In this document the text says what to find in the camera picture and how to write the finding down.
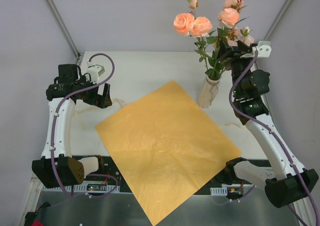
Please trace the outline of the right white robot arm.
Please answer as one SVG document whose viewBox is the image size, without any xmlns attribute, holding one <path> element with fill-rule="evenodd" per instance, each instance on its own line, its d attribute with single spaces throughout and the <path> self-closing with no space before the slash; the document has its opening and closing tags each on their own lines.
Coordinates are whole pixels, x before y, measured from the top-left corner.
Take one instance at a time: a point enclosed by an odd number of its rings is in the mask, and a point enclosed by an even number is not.
<svg viewBox="0 0 320 226">
<path fill-rule="evenodd" d="M 230 105 L 236 117 L 257 140 L 272 167 L 269 172 L 239 157 L 226 163 L 222 171 L 223 181 L 226 184 L 248 181 L 263 189 L 277 208 L 308 197 L 319 176 L 294 156 L 273 123 L 262 100 L 262 95 L 270 90 L 270 74 L 260 69 L 251 70 L 258 58 L 270 56 L 270 42 L 259 41 L 247 46 L 238 41 L 236 46 L 229 46 L 222 40 L 219 44 L 216 59 L 231 68 Z"/>
</svg>

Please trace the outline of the pink flower stem four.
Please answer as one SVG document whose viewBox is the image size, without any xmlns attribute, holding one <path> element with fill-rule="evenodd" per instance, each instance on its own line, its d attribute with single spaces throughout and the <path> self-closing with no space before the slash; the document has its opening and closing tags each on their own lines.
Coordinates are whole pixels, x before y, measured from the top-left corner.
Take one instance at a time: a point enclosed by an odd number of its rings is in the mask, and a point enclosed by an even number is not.
<svg viewBox="0 0 320 226">
<path fill-rule="evenodd" d="M 200 55 L 199 62 L 204 62 L 205 74 L 211 80 L 218 80 L 221 77 L 221 66 L 216 61 L 218 37 L 213 36 L 213 25 L 208 18 L 196 16 L 198 0 L 188 0 L 188 3 L 190 11 L 178 14 L 173 21 L 173 28 L 179 35 L 196 39 L 194 44 L 197 49 L 194 51 Z"/>
</svg>

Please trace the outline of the pink flower stem one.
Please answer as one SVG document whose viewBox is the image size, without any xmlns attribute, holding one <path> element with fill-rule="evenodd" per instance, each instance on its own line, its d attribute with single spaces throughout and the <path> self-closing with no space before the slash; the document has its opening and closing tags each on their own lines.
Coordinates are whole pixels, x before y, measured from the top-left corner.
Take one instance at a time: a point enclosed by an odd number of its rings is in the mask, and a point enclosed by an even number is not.
<svg viewBox="0 0 320 226">
<path fill-rule="evenodd" d="M 223 56 L 231 48 L 238 47 L 236 40 L 230 40 L 226 37 L 218 37 L 217 41 L 213 44 L 214 50 L 212 51 L 212 59 L 209 60 L 209 64 L 212 67 L 212 73 L 209 74 L 210 79 L 218 80 L 221 78 L 225 71 L 231 68 L 232 54 Z"/>
</svg>

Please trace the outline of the pink flower stem three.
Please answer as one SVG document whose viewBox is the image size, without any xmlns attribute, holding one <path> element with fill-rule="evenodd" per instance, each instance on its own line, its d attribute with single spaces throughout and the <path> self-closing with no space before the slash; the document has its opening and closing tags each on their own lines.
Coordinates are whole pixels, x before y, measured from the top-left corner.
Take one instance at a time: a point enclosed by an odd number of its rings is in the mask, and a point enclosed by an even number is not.
<svg viewBox="0 0 320 226">
<path fill-rule="evenodd" d="M 218 15 L 220 26 L 217 28 L 217 39 L 218 37 L 227 36 L 230 40 L 234 40 L 233 29 L 242 20 L 240 12 L 245 6 L 244 0 L 224 1 L 222 11 Z"/>
</svg>

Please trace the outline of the pink flower stem two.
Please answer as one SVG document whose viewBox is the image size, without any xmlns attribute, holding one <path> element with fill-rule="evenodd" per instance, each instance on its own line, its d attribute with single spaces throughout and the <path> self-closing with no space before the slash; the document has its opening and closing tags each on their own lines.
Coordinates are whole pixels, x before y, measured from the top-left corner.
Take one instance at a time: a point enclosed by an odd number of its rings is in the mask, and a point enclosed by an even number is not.
<svg viewBox="0 0 320 226">
<path fill-rule="evenodd" d="M 255 39 L 250 35 L 251 29 L 246 26 L 242 29 L 235 27 L 233 29 L 233 38 L 234 40 L 239 40 L 247 46 L 250 46 L 254 43 Z"/>
</svg>

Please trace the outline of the orange wrapping paper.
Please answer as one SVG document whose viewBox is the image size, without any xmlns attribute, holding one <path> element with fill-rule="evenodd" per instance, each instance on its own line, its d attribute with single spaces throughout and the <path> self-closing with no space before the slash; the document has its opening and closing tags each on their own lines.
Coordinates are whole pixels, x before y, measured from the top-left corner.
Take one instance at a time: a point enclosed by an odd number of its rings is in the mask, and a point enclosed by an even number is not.
<svg viewBox="0 0 320 226">
<path fill-rule="evenodd" d="M 205 183 L 239 148 L 175 81 L 131 103 L 96 125 L 96 131 L 124 176 L 144 169 L 181 167 Z M 132 190 L 152 225 L 157 225 L 196 190 Z"/>
</svg>

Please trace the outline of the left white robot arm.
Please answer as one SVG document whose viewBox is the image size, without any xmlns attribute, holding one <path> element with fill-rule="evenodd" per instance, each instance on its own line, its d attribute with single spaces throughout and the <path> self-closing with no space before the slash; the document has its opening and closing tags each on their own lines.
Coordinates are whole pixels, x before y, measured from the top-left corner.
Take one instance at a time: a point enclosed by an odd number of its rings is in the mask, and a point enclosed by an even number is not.
<svg viewBox="0 0 320 226">
<path fill-rule="evenodd" d="M 103 66 L 93 63 L 85 73 L 76 64 L 61 64 L 58 77 L 46 90 L 50 111 L 47 138 L 41 158 L 34 160 L 31 168 L 48 189 L 80 185 L 87 175 L 96 181 L 105 177 L 101 156 L 77 160 L 71 152 L 71 124 L 77 101 L 101 109 L 112 105 L 108 83 L 103 86 L 103 93 L 98 93 L 97 84 L 104 71 Z"/>
</svg>

